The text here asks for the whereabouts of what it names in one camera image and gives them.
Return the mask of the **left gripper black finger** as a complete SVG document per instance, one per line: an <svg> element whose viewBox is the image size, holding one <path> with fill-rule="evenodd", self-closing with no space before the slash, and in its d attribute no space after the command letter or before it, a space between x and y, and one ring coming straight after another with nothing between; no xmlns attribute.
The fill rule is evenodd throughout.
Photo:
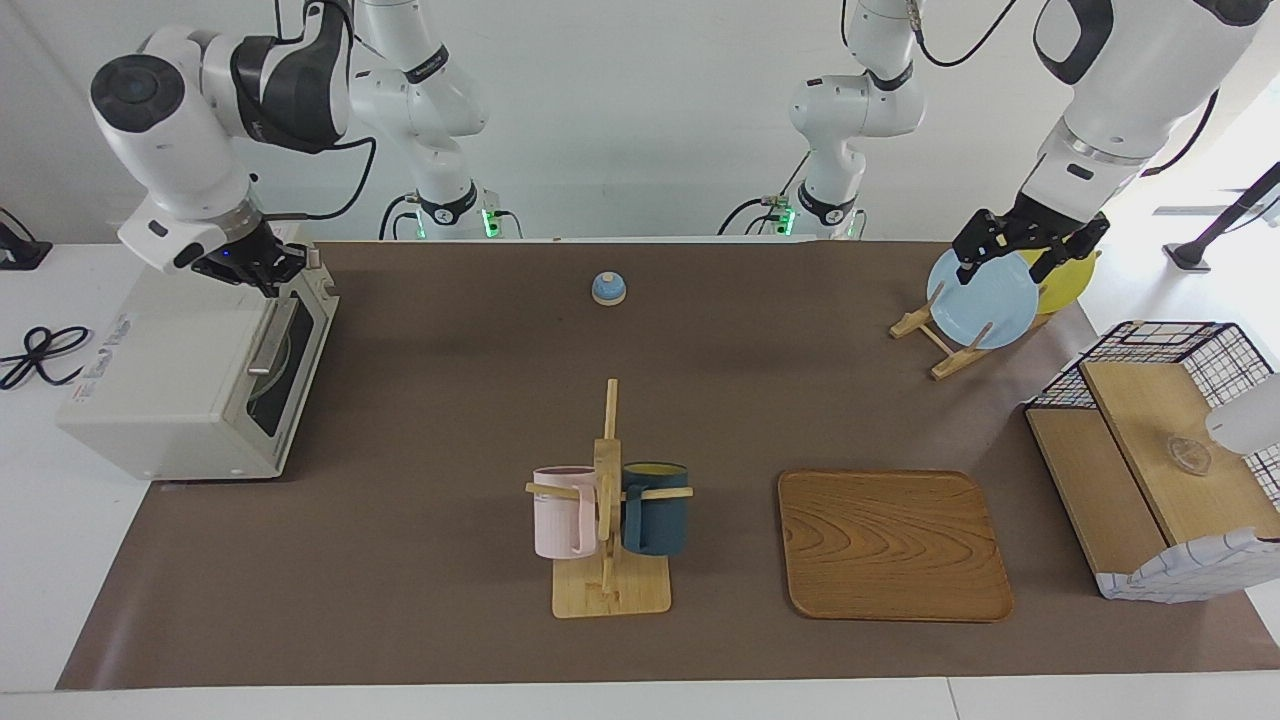
<svg viewBox="0 0 1280 720"><path fill-rule="evenodd" d="M952 242L957 259L956 278L961 286L968 286L989 255L992 234L959 234Z"/></svg>
<svg viewBox="0 0 1280 720"><path fill-rule="evenodd" d="M1073 250L1071 236L1053 240L1043 251L1039 252L1036 260L1030 263L1030 279L1036 284L1043 284L1052 272L1074 259L1075 254Z"/></svg>

